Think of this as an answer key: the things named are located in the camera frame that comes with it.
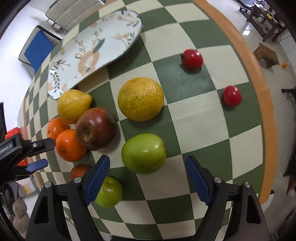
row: white floral plate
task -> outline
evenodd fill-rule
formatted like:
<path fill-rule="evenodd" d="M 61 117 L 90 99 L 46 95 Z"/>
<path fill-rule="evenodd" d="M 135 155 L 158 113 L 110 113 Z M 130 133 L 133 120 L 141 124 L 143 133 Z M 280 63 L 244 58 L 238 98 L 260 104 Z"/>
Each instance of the white floral plate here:
<path fill-rule="evenodd" d="M 139 15 L 120 10 L 97 20 L 55 56 L 48 73 L 48 94 L 57 100 L 87 76 L 120 58 L 142 30 Z"/>

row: silver bolt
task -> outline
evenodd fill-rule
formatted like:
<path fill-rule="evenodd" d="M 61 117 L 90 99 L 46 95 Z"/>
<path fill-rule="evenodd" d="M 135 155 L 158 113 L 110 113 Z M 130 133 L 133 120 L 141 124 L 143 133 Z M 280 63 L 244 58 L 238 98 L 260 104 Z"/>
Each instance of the silver bolt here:
<path fill-rule="evenodd" d="M 81 182 L 81 177 L 76 177 L 76 178 L 74 178 L 74 182 L 75 183 L 80 183 Z"/>
<path fill-rule="evenodd" d="M 249 183 L 249 182 L 244 182 L 244 186 L 247 187 L 247 188 L 249 188 L 249 187 L 251 187 L 251 183 Z"/>
<path fill-rule="evenodd" d="M 214 178 L 214 182 L 216 182 L 216 183 L 221 183 L 221 182 L 222 182 L 222 179 L 219 178 L 219 177 L 215 177 L 215 178 Z"/>
<path fill-rule="evenodd" d="M 47 182 L 47 183 L 44 184 L 44 186 L 45 186 L 46 188 L 49 188 L 51 185 L 52 185 L 51 182 Z"/>

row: yellow lemon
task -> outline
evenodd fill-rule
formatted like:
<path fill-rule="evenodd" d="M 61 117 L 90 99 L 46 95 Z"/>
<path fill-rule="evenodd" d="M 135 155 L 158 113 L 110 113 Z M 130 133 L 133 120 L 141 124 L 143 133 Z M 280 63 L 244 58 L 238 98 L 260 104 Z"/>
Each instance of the yellow lemon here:
<path fill-rule="evenodd" d="M 148 121 L 155 117 L 163 106 L 163 100 L 161 86 L 144 77 L 129 80 L 118 94 L 120 110 L 133 121 Z"/>
<path fill-rule="evenodd" d="M 75 124 L 86 112 L 92 102 L 89 94 L 79 90 L 68 90 L 58 99 L 57 111 L 60 118 L 68 124 Z"/>

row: green fruit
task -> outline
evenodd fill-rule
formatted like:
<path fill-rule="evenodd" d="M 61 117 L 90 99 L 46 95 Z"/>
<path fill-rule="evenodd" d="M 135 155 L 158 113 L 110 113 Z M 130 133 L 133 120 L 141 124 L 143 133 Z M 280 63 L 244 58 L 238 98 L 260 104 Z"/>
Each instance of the green fruit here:
<path fill-rule="evenodd" d="M 124 165 L 138 174 L 150 174 L 159 170 L 166 159 L 165 144 L 154 134 L 139 134 L 129 139 L 121 150 Z"/>
<path fill-rule="evenodd" d="M 118 180 L 106 177 L 96 197 L 95 203 L 101 207 L 113 207 L 122 197 L 122 187 Z"/>

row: cherry tomato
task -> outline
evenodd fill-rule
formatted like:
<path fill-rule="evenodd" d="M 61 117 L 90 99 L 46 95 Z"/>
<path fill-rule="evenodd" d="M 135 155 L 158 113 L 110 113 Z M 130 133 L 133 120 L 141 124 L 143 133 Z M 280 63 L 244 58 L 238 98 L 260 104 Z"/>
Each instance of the cherry tomato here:
<path fill-rule="evenodd" d="M 229 85 L 223 91 L 223 98 L 226 104 L 230 106 L 237 106 L 242 101 L 242 94 L 237 87 Z"/>
<path fill-rule="evenodd" d="M 184 66 L 189 69 L 201 68 L 203 57 L 196 49 L 187 49 L 181 55 L 181 60 Z"/>

